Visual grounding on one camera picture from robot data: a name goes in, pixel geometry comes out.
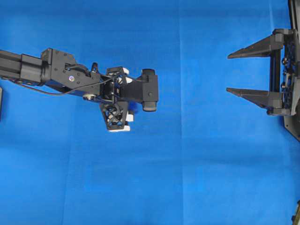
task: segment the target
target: black mounting plate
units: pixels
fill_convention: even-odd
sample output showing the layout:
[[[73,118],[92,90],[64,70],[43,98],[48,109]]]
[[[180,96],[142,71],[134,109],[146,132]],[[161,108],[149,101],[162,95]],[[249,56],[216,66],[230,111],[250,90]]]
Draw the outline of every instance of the black mounting plate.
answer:
[[[297,115],[284,116],[285,128],[298,140],[300,141],[300,122],[298,121]]]

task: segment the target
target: wire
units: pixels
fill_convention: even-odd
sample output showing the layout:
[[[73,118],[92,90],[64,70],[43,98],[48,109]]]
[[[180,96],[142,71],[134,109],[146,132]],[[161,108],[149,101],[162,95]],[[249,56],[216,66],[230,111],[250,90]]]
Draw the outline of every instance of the wire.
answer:
[[[76,91],[76,90],[81,89],[81,88],[88,88],[88,87],[91,87],[91,86],[94,86],[94,85],[100,85],[100,84],[103,84],[103,83],[107,83],[107,82],[111,81],[112,79],[117,78],[118,76],[119,76],[119,74],[117,74],[117,75],[115,75],[115,76],[113,76],[113,77],[111,77],[111,78],[109,78],[105,81],[84,85],[84,86],[81,86],[81,87],[78,87],[78,88],[71,89],[71,90],[69,90],[67,92],[64,92],[64,93],[50,93],[50,92],[47,92],[47,91],[43,91],[43,90],[39,90],[39,89],[36,89],[36,88],[26,86],[24,84],[16,83],[16,82],[13,82],[13,81],[11,81],[11,82],[14,83],[14,84],[17,84],[21,87],[27,88],[29,90],[34,90],[34,91],[37,91],[37,92],[42,93],[42,94],[51,95],[51,96],[63,96],[63,95],[70,94],[71,92]]]

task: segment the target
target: blue fabric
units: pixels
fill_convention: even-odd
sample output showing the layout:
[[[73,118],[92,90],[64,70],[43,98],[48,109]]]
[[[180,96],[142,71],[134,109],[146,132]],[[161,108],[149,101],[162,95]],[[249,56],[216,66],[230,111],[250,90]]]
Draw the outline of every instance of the blue fabric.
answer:
[[[269,59],[229,53],[289,28],[286,0],[0,2],[0,49],[48,48],[159,76],[156,113],[105,130],[96,104],[0,81],[0,224],[290,224],[299,143],[226,87],[268,89]]]

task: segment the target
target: black robotic arm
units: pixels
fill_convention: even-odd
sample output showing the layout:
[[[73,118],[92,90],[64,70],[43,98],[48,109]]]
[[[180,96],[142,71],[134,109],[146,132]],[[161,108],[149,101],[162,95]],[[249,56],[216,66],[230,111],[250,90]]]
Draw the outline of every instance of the black robotic arm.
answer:
[[[30,90],[52,96],[66,94],[82,97],[100,104],[109,131],[129,131],[128,122],[134,120],[129,102],[138,102],[146,112],[154,112],[158,101],[158,77],[153,69],[142,70],[137,79],[129,77],[123,67],[98,71],[78,64],[73,55],[48,48],[36,58],[26,54],[0,51],[0,78]],[[45,92],[33,86],[46,85],[59,93]]]

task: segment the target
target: robotic arm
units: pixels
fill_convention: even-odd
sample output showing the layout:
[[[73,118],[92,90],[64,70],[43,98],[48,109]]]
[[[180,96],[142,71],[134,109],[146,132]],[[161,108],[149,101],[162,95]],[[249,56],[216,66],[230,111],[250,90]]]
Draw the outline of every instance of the robotic arm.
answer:
[[[101,74],[97,63],[93,63],[89,71],[78,64],[73,55],[51,48],[42,52],[41,58],[0,51],[0,78],[43,94],[70,94],[98,103],[111,132],[130,130],[128,122],[134,120],[134,115],[129,110],[129,102],[142,104],[146,112],[157,109],[158,77],[155,71],[144,69],[137,79],[128,75],[129,71],[123,67],[109,68],[106,74]],[[32,87],[43,85],[59,93]]]
[[[266,109],[268,115],[284,116],[285,128],[300,141],[300,0],[288,0],[288,5],[290,30],[276,29],[271,36],[228,56],[229,59],[270,57],[270,90],[227,88],[227,91]],[[281,63],[284,70],[280,84]]]

